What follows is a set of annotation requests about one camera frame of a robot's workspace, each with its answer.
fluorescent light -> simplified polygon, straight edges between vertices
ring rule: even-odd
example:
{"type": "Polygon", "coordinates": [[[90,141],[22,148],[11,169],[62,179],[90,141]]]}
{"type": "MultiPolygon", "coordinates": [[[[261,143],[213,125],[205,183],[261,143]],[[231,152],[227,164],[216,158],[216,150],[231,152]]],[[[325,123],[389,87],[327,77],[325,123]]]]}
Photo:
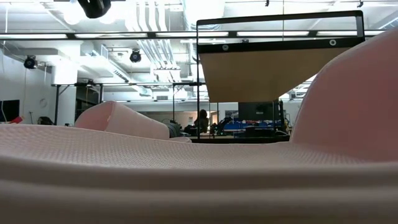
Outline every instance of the fluorescent light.
{"type": "Polygon", "coordinates": [[[252,32],[238,32],[238,37],[241,36],[251,36],[251,37],[261,37],[261,36],[298,36],[298,35],[308,35],[309,31],[252,31],[252,32]]]}
{"type": "Polygon", "coordinates": [[[368,30],[365,31],[365,35],[379,35],[382,32],[384,32],[384,30],[368,30]]]}
{"type": "Polygon", "coordinates": [[[119,103],[156,103],[156,102],[173,102],[173,100],[116,100],[119,103]]]}
{"type": "MultiPolygon", "coordinates": [[[[195,44],[197,41],[195,39],[189,39],[189,40],[181,40],[181,44],[195,44]]],[[[199,44],[223,44],[226,43],[225,40],[203,40],[199,39],[199,44]]]]}
{"type": "Polygon", "coordinates": [[[148,37],[146,33],[96,33],[96,34],[75,34],[77,38],[140,38],[148,37]]]}
{"type": "Polygon", "coordinates": [[[144,85],[156,85],[156,86],[170,86],[173,85],[173,83],[136,83],[137,86],[144,86],[144,85]]]}
{"type": "Polygon", "coordinates": [[[67,39],[65,34],[0,34],[0,39],[67,39]]]}
{"type": "MultiPolygon", "coordinates": [[[[196,32],[161,32],[156,33],[156,37],[196,37],[196,32]]],[[[199,37],[227,37],[228,32],[208,31],[199,32],[199,37]]]]}
{"type": "Polygon", "coordinates": [[[130,83],[104,83],[103,86],[129,86],[130,83]]]}
{"type": "MultiPolygon", "coordinates": [[[[198,100],[183,100],[181,102],[197,102],[198,100]]],[[[209,102],[209,100],[206,99],[200,99],[200,102],[209,102]]]]}
{"type": "Polygon", "coordinates": [[[226,37],[228,32],[199,32],[199,37],[226,37]]]}
{"type": "MultiPolygon", "coordinates": [[[[384,30],[367,30],[365,35],[378,35],[384,32],[384,30]]],[[[319,31],[317,35],[344,35],[344,36],[356,36],[357,32],[352,30],[347,31],[319,31]]]]}

black bracket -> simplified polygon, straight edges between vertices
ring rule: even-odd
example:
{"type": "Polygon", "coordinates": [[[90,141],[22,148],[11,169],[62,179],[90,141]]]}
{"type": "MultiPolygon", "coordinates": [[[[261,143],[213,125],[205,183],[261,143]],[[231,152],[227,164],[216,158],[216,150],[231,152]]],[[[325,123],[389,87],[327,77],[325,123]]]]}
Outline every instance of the black bracket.
{"type": "Polygon", "coordinates": [[[359,4],[356,6],[357,8],[360,8],[363,6],[363,0],[359,0],[359,4]]]}

ceiling light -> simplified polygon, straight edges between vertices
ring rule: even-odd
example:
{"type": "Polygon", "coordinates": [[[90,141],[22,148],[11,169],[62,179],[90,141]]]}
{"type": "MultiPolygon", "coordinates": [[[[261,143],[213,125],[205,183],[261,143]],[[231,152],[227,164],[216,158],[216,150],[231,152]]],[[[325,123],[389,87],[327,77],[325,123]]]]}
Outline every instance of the ceiling light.
{"type": "Polygon", "coordinates": [[[368,30],[365,31],[365,35],[379,35],[382,32],[384,32],[384,30],[368,30]]]}
{"type": "Polygon", "coordinates": [[[148,37],[146,33],[94,33],[94,34],[75,34],[78,39],[131,39],[148,37]]]}
{"type": "MultiPolygon", "coordinates": [[[[196,32],[158,32],[156,37],[196,37],[196,32]]],[[[208,31],[199,32],[199,37],[227,37],[228,32],[208,31]]]]}
{"type": "Polygon", "coordinates": [[[63,19],[70,25],[78,24],[85,17],[85,12],[77,0],[70,0],[63,11],[63,19]]]}
{"type": "MultiPolygon", "coordinates": [[[[182,100],[181,103],[183,102],[197,102],[198,100],[194,99],[194,100],[182,100]]],[[[205,99],[200,99],[200,102],[209,102],[209,100],[205,100],[205,99]]]]}
{"type": "Polygon", "coordinates": [[[136,83],[137,86],[170,86],[173,83],[136,83]]]}
{"type": "MultiPolygon", "coordinates": [[[[365,35],[378,35],[384,32],[384,30],[368,30],[365,31],[365,35]]],[[[346,36],[356,36],[357,32],[354,30],[346,30],[346,31],[318,31],[317,35],[346,35],[346,36]]]]}
{"type": "Polygon", "coordinates": [[[130,83],[104,83],[103,86],[129,86],[130,83]]]}
{"type": "MultiPolygon", "coordinates": [[[[189,40],[181,40],[181,44],[195,44],[197,41],[195,39],[189,39],[189,40]]],[[[226,43],[225,40],[204,40],[204,39],[199,39],[199,44],[223,44],[226,43]]]]}
{"type": "Polygon", "coordinates": [[[300,36],[300,35],[308,35],[309,31],[246,31],[246,32],[238,32],[238,37],[262,37],[262,36],[300,36]]]}
{"type": "Polygon", "coordinates": [[[0,34],[0,39],[67,39],[65,34],[0,34]]]}

black metal frame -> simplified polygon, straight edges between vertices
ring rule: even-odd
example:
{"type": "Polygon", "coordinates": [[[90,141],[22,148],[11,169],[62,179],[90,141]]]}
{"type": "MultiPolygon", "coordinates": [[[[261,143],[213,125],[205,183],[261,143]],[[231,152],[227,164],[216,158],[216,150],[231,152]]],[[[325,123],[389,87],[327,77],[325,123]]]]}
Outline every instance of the black metal frame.
{"type": "MultiPolygon", "coordinates": [[[[199,82],[199,54],[225,53],[225,52],[247,52],[255,50],[291,50],[291,49],[314,49],[314,48],[329,48],[329,47],[353,47],[365,41],[365,29],[362,11],[343,11],[343,12],[316,12],[316,13],[301,13],[301,14],[284,14],[271,16],[248,16],[248,17],[229,17],[219,19],[204,19],[196,23],[196,45],[197,45],[197,82],[199,82]],[[335,40],[332,37],[326,40],[292,40],[282,42],[258,42],[258,43],[239,43],[239,44],[213,44],[200,45],[199,44],[199,27],[203,25],[220,25],[243,22],[266,22],[266,21],[288,21],[299,19],[322,19],[334,17],[355,17],[357,37],[349,37],[335,40]]],[[[199,116],[199,85],[197,93],[197,107],[199,116]]],[[[200,139],[200,124],[198,125],[198,139],[200,139]]]]}
{"type": "MultiPolygon", "coordinates": [[[[243,31],[243,32],[266,32],[268,34],[272,32],[280,32],[280,30],[250,30],[250,31],[243,31]]],[[[330,35],[321,34],[321,32],[346,32],[346,31],[355,31],[355,30],[286,30],[286,32],[300,32],[305,31],[308,33],[305,35],[295,35],[295,36],[287,36],[285,38],[329,38],[330,35]]],[[[383,30],[366,30],[364,31],[365,37],[374,37],[372,32],[380,32],[383,30]]],[[[211,33],[212,31],[200,31],[200,33],[211,33]]],[[[249,39],[249,38],[281,38],[283,35],[238,35],[238,32],[235,30],[220,30],[219,32],[225,32],[226,35],[206,35],[203,38],[206,39],[249,39]]],[[[23,41],[23,40],[158,40],[158,39],[193,39],[195,38],[195,31],[175,31],[171,33],[178,33],[181,35],[173,35],[167,36],[162,35],[163,33],[170,33],[170,32],[90,32],[90,33],[0,33],[1,37],[0,40],[12,40],[12,41],[23,41]],[[62,35],[63,37],[49,37],[44,38],[40,37],[40,35],[62,35]],[[79,35],[95,35],[95,37],[79,37],[79,35]]],[[[334,35],[334,38],[339,37],[354,37],[355,35],[334,35]]]]}
{"type": "Polygon", "coordinates": [[[52,85],[57,87],[56,90],[56,95],[55,95],[55,115],[54,115],[54,125],[57,125],[58,123],[58,105],[59,105],[59,101],[60,101],[60,95],[70,86],[99,86],[99,96],[98,96],[98,104],[103,102],[103,93],[104,93],[104,85],[103,83],[74,83],[74,84],[55,84],[52,85]],[[60,92],[60,88],[61,86],[65,86],[65,88],[60,92]]]}
{"type": "MultiPolygon", "coordinates": [[[[321,19],[321,18],[332,18],[332,17],[355,17],[356,18],[356,37],[348,37],[349,35],[318,35],[320,31],[327,30],[283,30],[285,32],[292,31],[308,31],[308,35],[295,35],[295,36],[286,36],[285,38],[309,38],[309,37],[326,37],[330,39],[339,38],[336,41],[336,45],[334,47],[352,47],[362,41],[364,41],[365,37],[372,37],[374,35],[365,35],[364,30],[364,22],[363,22],[363,13],[362,11],[345,11],[345,12],[317,12],[317,13],[306,13],[306,14],[285,14],[285,15],[273,15],[273,16],[250,16],[250,17],[230,17],[230,18],[221,18],[221,19],[206,19],[197,21],[197,29],[196,31],[183,31],[175,33],[192,33],[196,34],[196,44],[197,44],[197,58],[199,58],[199,54],[201,53],[217,53],[217,52],[226,52],[223,50],[223,45],[199,45],[199,39],[213,39],[213,38],[222,38],[222,39],[247,39],[247,38],[281,38],[283,35],[238,35],[238,31],[225,31],[219,30],[220,32],[227,32],[226,36],[203,36],[200,37],[199,33],[204,32],[212,32],[212,31],[199,31],[198,27],[202,25],[209,24],[230,24],[230,23],[242,23],[242,22],[264,22],[264,21],[285,21],[285,20],[295,20],[295,19],[321,19]]],[[[260,30],[260,32],[280,32],[281,30],[260,30]]],[[[352,30],[333,30],[333,31],[352,31],[352,30]]],[[[192,37],[187,37],[186,35],[181,36],[158,36],[157,34],[161,34],[164,32],[105,32],[105,33],[81,33],[81,34],[102,34],[103,36],[96,37],[78,37],[78,33],[63,33],[67,38],[15,38],[12,35],[32,35],[32,33],[18,33],[18,34],[10,34],[3,33],[3,36],[0,37],[0,40],[142,40],[142,39],[189,39],[192,37]],[[126,35],[125,37],[116,37],[115,34],[126,35]],[[129,37],[129,34],[146,34],[145,37],[129,37]]],[[[242,52],[242,51],[251,51],[251,50],[286,50],[286,49],[311,49],[311,48],[327,48],[331,47],[330,40],[293,40],[293,41],[285,41],[285,42],[263,42],[263,43],[242,43],[242,44],[228,44],[228,52],[242,52]]],[[[53,85],[57,87],[57,95],[55,100],[55,121],[57,124],[58,120],[58,103],[59,96],[63,93],[60,92],[61,86],[100,86],[100,93],[98,102],[103,102],[103,92],[104,85],[118,84],[121,83],[93,83],[93,84],[84,84],[84,83],[74,83],[68,85],[53,85]]],[[[128,83],[128,85],[143,85],[144,83],[128,83]]],[[[148,83],[148,85],[162,85],[160,83],[148,83]]],[[[199,79],[199,63],[197,64],[197,81],[196,82],[188,82],[188,83],[173,83],[173,119],[175,119],[175,97],[174,97],[174,89],[177,85],[189,85],[189,86],[197,86],[197,115],[199,116],[200,112],[200,98],[199,98],[199,89],[201,85],[205,85],[205,83],[200,82],[199,79]]],[[[219,119],[219,109],[217,103],[217,117],[219,119]]],[[[200,127],[198,127],[198,139],[200,139],[200,127]]]]}

person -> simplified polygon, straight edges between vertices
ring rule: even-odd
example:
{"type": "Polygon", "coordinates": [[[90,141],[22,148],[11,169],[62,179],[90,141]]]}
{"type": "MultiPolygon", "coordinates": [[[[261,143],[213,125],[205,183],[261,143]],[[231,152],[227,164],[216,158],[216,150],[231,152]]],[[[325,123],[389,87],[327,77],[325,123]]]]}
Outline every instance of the person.
{"type": "Polygon", "coordinates": [[[193,123],[196,128],[200,126],[201,133],[207,133],[207,128],[209,126],[209,119],[207,118],[207,111],[200,110],[199,118],[197,118],[193,123]]]}

